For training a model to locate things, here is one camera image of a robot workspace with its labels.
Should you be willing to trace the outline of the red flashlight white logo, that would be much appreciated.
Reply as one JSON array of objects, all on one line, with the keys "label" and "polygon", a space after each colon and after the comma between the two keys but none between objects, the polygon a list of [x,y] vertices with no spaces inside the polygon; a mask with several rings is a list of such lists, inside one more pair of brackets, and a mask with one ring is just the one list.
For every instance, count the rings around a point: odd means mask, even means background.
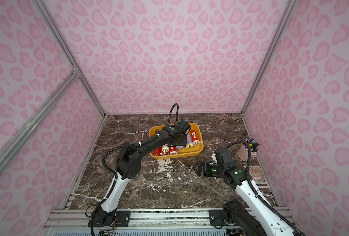
[{"label": "red flashlight white logo", "polygon": [[190,136],[191,136],[192,144],[194,146],[198,146],[200,144],[200,140],[199,140],[199,138],[197,136],[196,131],[195,130],[191,130],[190,131]]}]

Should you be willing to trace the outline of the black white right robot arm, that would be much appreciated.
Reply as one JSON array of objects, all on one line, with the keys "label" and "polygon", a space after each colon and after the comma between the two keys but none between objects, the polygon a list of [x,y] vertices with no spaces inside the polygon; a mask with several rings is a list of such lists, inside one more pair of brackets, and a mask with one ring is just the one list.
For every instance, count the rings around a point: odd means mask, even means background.
[{"label": "black white right robot arm", "polygon": [[213,162],[198,162],[192,169],[197,176],[222,179],[249,206],[233,200],[223,205],[218,215],[210,214],[210,225],[216,229],[223,226],[238,226],[247,236],[303,236],[305,233],[278,212],[259,190],[250,175],[251,148],[247,142],[239,142],[248,150],[245,167],[233,161],[228,147],[220,147],[213,152]]}]

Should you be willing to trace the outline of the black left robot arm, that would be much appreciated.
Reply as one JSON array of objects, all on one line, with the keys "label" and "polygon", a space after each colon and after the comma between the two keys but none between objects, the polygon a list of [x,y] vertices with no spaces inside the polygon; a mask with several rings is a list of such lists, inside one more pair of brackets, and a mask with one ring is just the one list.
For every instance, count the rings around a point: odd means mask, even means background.
[{"label": "black left robot arm", "polygon": [[179,105],[176,103],[172,106],[167,124],[153,136],[137,143],[125,143],[103,155],[102,165],[113,174],[113,178],[106,195],[89,216],[88,227],[92,230],[95,227],[116,224],[116,210],[120,198],[129,182],[139,174],[142,159],[163,145],[182,142],[190,132],[191,125],[185,120],[176,119],[176,123],[171,124],[173,109],[178,111]]}]

